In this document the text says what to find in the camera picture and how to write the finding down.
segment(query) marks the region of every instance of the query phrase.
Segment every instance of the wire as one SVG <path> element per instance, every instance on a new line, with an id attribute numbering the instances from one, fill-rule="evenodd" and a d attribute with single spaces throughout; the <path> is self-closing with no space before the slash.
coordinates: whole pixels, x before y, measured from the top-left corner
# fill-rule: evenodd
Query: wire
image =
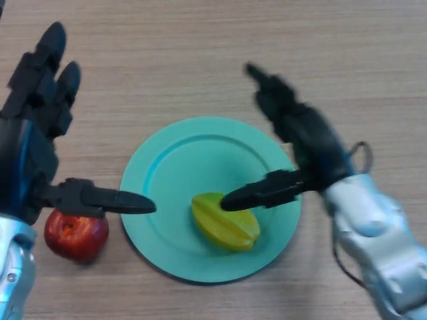
<path id="1" fill-rule="evenodd" d="M 338 256 L 337 235 L 336 235 L 336 230 L 334 228 L 334 225 L 335 225 L 335 217 L 332 217 L 332 255 L 334 256 L 335 262 L 347 277 L 349 277 L 357 285 L 361 286 L 361 288 L 366 289 L 364 282 L 359 278 L 357 278 L 356 276 L 354 276 L 352 273 L 350 273 L 342 263 L 340 257 Z"/>
<path id="2" fill-rule="evenodd" d="M 369 173 L 371 171 L 372 165 L 374 164 L 374 153 L 372 152 L 372 148 L 366 141 L 359 141 L 353 145 L 350 149 L 349 155 L 353 157 L 358 151 L 359 147 L 363 147 L 365 151 L 365 166 L 362 170 L 362 173 Z"/>

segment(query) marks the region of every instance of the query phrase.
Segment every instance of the apple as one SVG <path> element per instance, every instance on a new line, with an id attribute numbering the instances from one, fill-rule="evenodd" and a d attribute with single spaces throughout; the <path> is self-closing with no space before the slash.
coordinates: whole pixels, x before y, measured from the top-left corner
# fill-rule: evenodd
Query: apple
<path id="1" fill-rule="evenodd" d="M 109 235 L 107 218 L 75 217 L 52 210 L 45 224 L 46 245 L 54 254 L 80 264 L 93 262 Z"/>

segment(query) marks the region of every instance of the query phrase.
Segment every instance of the robotic arm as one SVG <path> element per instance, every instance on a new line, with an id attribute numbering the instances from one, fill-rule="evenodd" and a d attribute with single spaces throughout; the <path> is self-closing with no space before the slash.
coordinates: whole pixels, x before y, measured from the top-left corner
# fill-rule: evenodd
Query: robotic arm
<path id="1" fill-rule="evenodd" d="M 256 104 L 275 134 L 292 144 L 298 170 L 268 173 L 264 180 L 226 195 L 222 208 L 270 208 L 315 191 L 332 222 L 338 265 L 367 290 L 381 318 L 427 319 L 427 251 L 411 234 L 403 208 L 377 188 L 368 173 L 370 164 L 364 172 L 356 170 L 351 157 L 357 148 L 346 151 L 319 111 L 297 102 L 284 80 L 251 63 L 246 71 L 259 87 Z M 361 279 L 341 264 L 336 243 L 357 263 Z"/>
<path id="2" fill-rule="evenodd" d="M 80 84 L 76 62 L 55 80 L 65 43 L 62 24 L 52 24 L 34 52 L 22 56 L 0 111 L 0 320 L 23 316 L 35 280 L 31 251 L 36 232 L 31 226 L 42 208 L 94 218 L 106 211 L 155 211 L 155 204 L 142 195 L 98 188 L 90 180 L 51 184 L 59 164 L 54 140 L 66 134 L 73 120 L 70 109 Z"/>

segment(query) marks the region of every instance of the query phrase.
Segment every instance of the teal plate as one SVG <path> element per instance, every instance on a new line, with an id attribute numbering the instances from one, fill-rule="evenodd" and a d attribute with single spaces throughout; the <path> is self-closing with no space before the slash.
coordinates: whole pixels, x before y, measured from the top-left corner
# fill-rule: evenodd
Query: teal plate
<path id="1" fill-rule="evenodd" d="M 229 193 L 294 169 L 282 148 L 245 123 L 196 117 L 151 136 L 130 159 L 121 189 L 152 199 L 157 211 L 122 215 L 133 246 L 155 267 L 181 280 L 224 283 L 248 277 L 271 263 L 298 225 L 301 197 L 273 209 L 255 208 L 261 234 L 250 251 L 234 253 L 209 243 L 191 215 L 191 199 L 205 192 Z"/>

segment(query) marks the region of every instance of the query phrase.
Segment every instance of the table surface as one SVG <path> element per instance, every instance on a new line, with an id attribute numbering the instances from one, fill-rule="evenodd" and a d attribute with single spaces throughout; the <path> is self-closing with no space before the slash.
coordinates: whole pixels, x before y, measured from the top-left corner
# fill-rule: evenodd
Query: table surface
<path id="1" fill-rule="evenodd" d="M 373 176 L 405 207 L 427 245 L 427 2 L 423 0 L 9 0 L 0 25 L 0 97 L 22 53 L 62 21 L 63 64 L 83 80 L 74 122 L 57 141 L 56 180 L 119 187 L 140 143 L 196 115 L 240 119 L 271 134 L 252 105 L 247 60 L 281 73 L 348 146 L 372 144 Z M 26 319 L 379 319 L 330 253 L 329 219 L 304 196 L 292 245 L 250 279 L 196 287 L 168 279 L 129 246 L 119 217 L 99 262 L 82 268 L 43 241 Z"/>

